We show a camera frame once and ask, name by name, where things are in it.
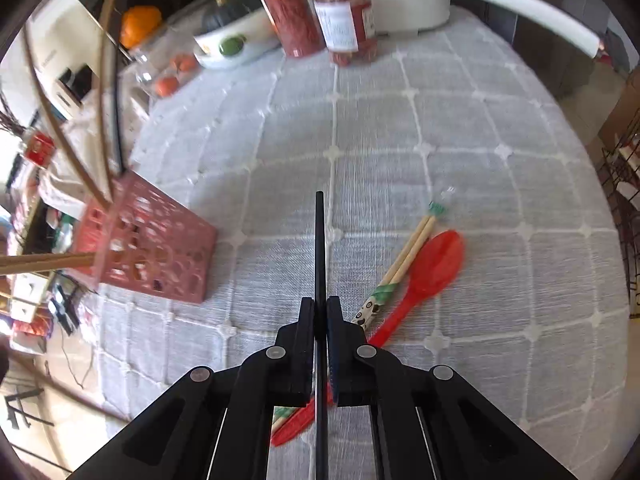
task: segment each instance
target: wire rack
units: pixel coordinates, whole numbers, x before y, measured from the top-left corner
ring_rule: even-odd
[[[640,109],[613,150],[602,149],[598,178],[618,229],[631,317],[640,317]]]

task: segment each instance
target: rice cooker handle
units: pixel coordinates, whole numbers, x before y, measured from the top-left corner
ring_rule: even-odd
[[[564,10],[549,5],[542,0],[483,1],[512,10],[516,14],[529,18],[532,22],[548,28],[548,30],[564,38],[591,58],[604,51],[604,44],[595,32],[572,18]]]

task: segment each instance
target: pink basket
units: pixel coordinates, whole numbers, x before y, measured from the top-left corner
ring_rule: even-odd
[[[92,200],[76,228],[74,252],[95,252],[71,275],[95,290],[108,283],[161,298],[201,303],[216,229],[129,171],[107,215]]]

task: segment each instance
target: red spice jar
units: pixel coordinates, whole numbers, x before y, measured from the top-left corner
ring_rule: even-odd
[[[371,0],[314,0],[314,5],[326,46],[336,65],[376,59],[378,39]]]
[[[324,49],[309,0],[262,0],[287,56],[305,57]]]
[[[55,151],[56,147],[51,137],[36,130],[27,141],[24,158],[30,160],[36,166],[46,168],[51,162],[51,157]]]

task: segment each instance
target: green tape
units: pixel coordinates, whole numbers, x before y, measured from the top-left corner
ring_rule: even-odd
[[[291,413],[295,412],[295,408],[284,408],[283,406],[276,406],[273,409],[273,421],[275,422],[279,418],[283,418],[291,415]]]
[[[376,290],[374,290],[371,295],[376,298],[376,303],[378,305],[384,305],[394,293],[394,290],[396,290],[396,286],[398,286],[396,283],[377,286]]]
[[[447,208],[444,205],[439,204],[438,202],[431,202],[429,204],[429,213],[435,216],[443,216],[446,212]]]

